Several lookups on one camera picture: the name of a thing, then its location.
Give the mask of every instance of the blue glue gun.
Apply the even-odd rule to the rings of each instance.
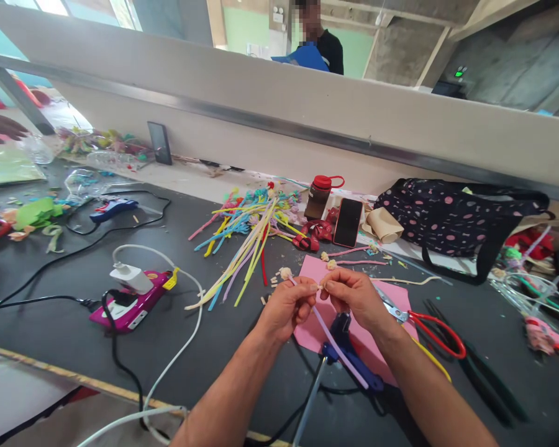
[[[337,314],[335,317],[334,322],[331,324],[331,335],[333,336],[335,342],[340,347],[344,355],[350,360],[354,368],[360,373],[360,375],[366,380],[368,383],[369,391],[378,393],[383,391],[383,379],[381,376],[373,373],[368,366],[364,364],[364,362],[358,357],[356,351],[354,350],[354,346],[350,341],[350,322],[352,318],[350,314]],[[334,347],[330,343],[323,344],[322,354],[326,356],[330,363],[336,362],[339,360],[339,356],[335,351]]]
[[[134,210],[139,206],[139,202],[130,199],[116,199],[108,201],[101,208],[96,208],[95,213],[89,215],[89,218],[96,224],[110,220],[122,211]]]

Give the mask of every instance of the red-handled scissors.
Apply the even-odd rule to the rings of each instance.
[[[412,320],[414,324],[420,327],[430,338],[433,340],[437,345],[441,347],[446,353],[456,359],[463,359],[466,356],[466,346],[462,342],[461,338],[451,329],[448,325],[443,323],[438,318],[433,317],[432,315],[425,315],[425,314],[417,314],[416,312],[402,312],[399,310],[394,302],[376,285],[374,284],[375,289],[379,293],[379,296],[383,300],[383,304],[387,308],[388,312],[393,315],[400,324],[406,323],[408,320]],[[435,335],[435,333],[430,330],[422,321],[430,321],[436,323],[437,325],[441,326],[445,329],[449,334],[452,336],[455,344],[458,347],[458,352],[452,351],[449,346],[441,341],[441,339]]]

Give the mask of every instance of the black table surface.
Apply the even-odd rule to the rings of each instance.
[[[70,163],[56,160],[45,168],[48,182],[0,187],[0,203],[5,203],[11,196],[27,201],[32,196],[23,196],[24,191],[36,189],[45,192],[49,186],[63,186],[64,178],[74,168],[68,165]],[[110,234],[95,248],[51,267],[32,287],[13,300],[54,294],[99,299],[104,291],[116,286],[109,277],[111,253],[117,246],[126,243],[147,245],[166,253],[178,266],[195,276],[205,289],[210,287],[243,242],[243,236],[232,237],[218,254],[208,258],[203,257],[203,251],[193,251],[212,230],[208,229],[191,242],[188,237],[209,219],[217,204],[149,184],[125,189],[148,189],[170,198],[172,204],[165,219],[149,227]],[[220,200],[225,193],[227,191],[220,191]],[[36,196],[43,197],[41,192]],[[151,209],[160,210],[163,206],[163,201],[148,194],[131,196]],[[73,219],[73,225],[83,224],[83,230],[91,228],[86,215],[88,212],[80,212]],[[143,210],[133,214],[141,221],[153,217],[149,211]],[[90,236],[82,237],[65,230],[58,246],[69,253],[86,246],[109,228],[133,224],[132,214],[126,213],[104,223]],[[49,238],[40,231],[20,243],[0,239],[0,299],[26,281],[41,265],[61,256],[45,254],[48,241]],[[330,244],[323,245],[321,250],[341,251]],[[304,259],[303,252],[280,238],[268,240],[265,255],[268,276],[274,275],[282,266],[288,266],[297,273]],[[345,255],[343,259],[361,260],[365,257],[364,253],[357,252]],[[123,251],[120,258],[143,269],[168,269],[168,265],[157,255],[138,249]],[[423,281],[427,277],[412,267],[406,270],[396,262],[392,266],[374,269],[365,267],[365,270],[376,277],[395,276],[411,281]],[[260,267],[257,267],[240,305],[234,307],[242,277],[243,273],[225,304],[217,304],[212,312],[204,310],[199,332],[162,380],[154,395],[156,399],[194,407],[221,373],[255,323],[261,311],[260,297],[273,291],[263,286]],[[414,310],[426,313],[422,303],[424,299],[432,299],[438,305],[460,335],[476,346],[512,389],[531,421],[518,422],[514,428],[504,428],[472,388],[459,365],[448,363],[438,356],[455,387],[501,445],[559,446],[559,356],[541,361],[529,351],[519,313],[490,285],[476,287],[453,282],[453,287],[440,281],[402,287],[408,289]],[[120,337],[120,358],[135,371],[145,390],[151,388],[163,368],[192,334],[198,312],[185,311],[184,307],[196,301],[196,287],[180,276],[177,287],[164,295],[137,329]],[[132,381],[112,362],[111,342],[104,336],[104,328],[90,322],[88,317],[86,309],[64,300],[0,309],[0,348],[134,391]],[[250,429],[267,435],[275,433],[304,402],[318,362],[318,354],[289,341],[281,350],[263,388]],[[346,370],[339,365],[326,370],[323,384],[339,389],[355,386]],[[427,444],[411,420],[399,390],[389,388],[379,397],[379,403],[378,412],[362,393],[320,393],[301,444]],[[296,422],[281,439],[291,441],[295,428]]]

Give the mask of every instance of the bag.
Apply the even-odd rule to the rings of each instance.
[[[548,204],[548,196],[538,191],[412,178],[398,180],[377,197],[375,209],[387,208],[404,227],[402,238],[422,247],[422,259],[433,271],[482,284],[524,216],[546,212],[554,218]],[[476,276],[434,265],[429,250],[446,256],[474,256],[478,251]]]

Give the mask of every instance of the metal rail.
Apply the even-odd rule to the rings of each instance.
[[[278,133],[280,135],[298,138],[300,140],[306,140],[364,155],[370,155],[383,160],[415,166],[416,168],[428,169],[430,171],[449,174],[480,183],[535,189],[537,191],[544,192],[552,199],[559,201],[559,186],[556,185],[511,176],[484,168],[477,168],[475,166],[458,163],[456,161],[425,155],[402,148],[387,146],[371,140],[363,140],[361,138],[344,135],[342,133],[330,132],[328,130],[318,129],[300,123],[273,118],[253,112],[246,112],[232,107],[220,106],[218,104],[200,101],[186,96],[156,92],[145,88],[98,78],[97,76],[93,76],[91,74],[80,73],[78,71],[66,70],[63,68],[0,55],[0,84],[5,87],[7,93],[13,98],[13,100],[15,100],[17,105],[19,105],[22,109],[23,113],[25,113],[34,124],[39,121],[39,125],[45,125],[47,120],[41,120],[37,114],[31,110],[34,107],[25,106],[24,97],[11,91],[12,83],[6,84],[4,82],[7,69],[21,71],[30,75],[43,76],[44,78],[52,79],[54,81],[113,93],[119,96],[169,107],[171,109],[181,110],[183,112],[219,119],[259,130],[266,130],[268,132]]]

